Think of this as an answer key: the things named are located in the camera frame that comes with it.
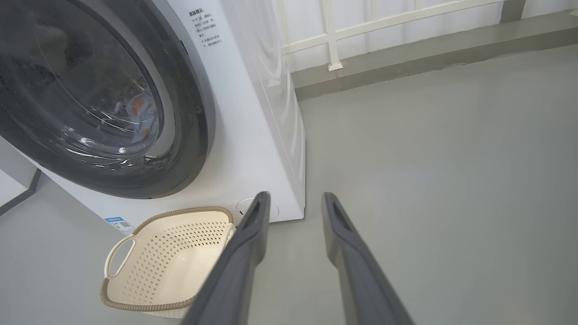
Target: door glass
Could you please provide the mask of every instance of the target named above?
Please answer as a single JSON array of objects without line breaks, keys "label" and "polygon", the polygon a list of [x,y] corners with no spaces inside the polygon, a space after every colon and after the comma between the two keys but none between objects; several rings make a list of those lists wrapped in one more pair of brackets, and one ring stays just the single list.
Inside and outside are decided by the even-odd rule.
[{"label": "door glass", "polygon": [[75,5],[11,3],[1,23],[0,73],[29,110],[8,107],[14,119],[90,168],[118,174],[144,164],[162,123],[144,66]]}]

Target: perforated basket wall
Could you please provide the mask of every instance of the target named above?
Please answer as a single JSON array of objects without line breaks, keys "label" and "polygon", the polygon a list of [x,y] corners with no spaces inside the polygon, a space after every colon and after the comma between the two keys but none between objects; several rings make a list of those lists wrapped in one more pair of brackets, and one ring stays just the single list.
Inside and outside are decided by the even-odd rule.
[{"label": "perforated basket wall", "polygon": [[[101,300],[113,308],[183,317],[194,296],[158,303],[159,293],[168,281],[165,277],[168,273],[174,274],[175,270],[171,268],[179,267],[174,259],[183,251],[217,252],[217,245],[232,223],[233,217],[228,210],[214,206],[178,210],[148,219],[131,235],[135,243],[118,274],[103,280]],[[207,263],[218,258],[218,255],[208,255],[211,260]]]}]

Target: laundry basket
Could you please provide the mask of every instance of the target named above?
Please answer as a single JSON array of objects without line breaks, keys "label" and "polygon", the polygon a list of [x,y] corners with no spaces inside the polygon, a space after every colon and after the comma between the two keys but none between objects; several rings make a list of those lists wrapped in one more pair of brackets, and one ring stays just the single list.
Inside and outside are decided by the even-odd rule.
[{"label": "laundry basket", "polygon": [[[235,226],[230,211],[217,206],[154,216],[110,251],[101,300],[127,311],[182,318]],[[115,274],[110,262],[127,241],[132,247]]]}]

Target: white washing machine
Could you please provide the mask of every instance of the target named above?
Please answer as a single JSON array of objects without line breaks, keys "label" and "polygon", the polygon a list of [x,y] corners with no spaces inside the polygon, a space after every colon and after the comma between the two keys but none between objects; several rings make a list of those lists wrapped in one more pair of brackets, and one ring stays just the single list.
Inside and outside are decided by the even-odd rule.
[{"label": "white washing machine", "polygon": [[0,134],[126,233],[260,191],[303,218],[305,129],[270,1],[11,0]]}]

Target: washing machine door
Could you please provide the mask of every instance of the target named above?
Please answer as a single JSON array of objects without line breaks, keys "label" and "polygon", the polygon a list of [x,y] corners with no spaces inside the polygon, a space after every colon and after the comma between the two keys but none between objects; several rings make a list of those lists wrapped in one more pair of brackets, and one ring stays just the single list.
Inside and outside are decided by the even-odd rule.
[{"label": "washing machine door", "polygon": [[119,197],[163,197],[195,179],[214,133],[210,91],[150,1],[2,6],[0,135]]}]

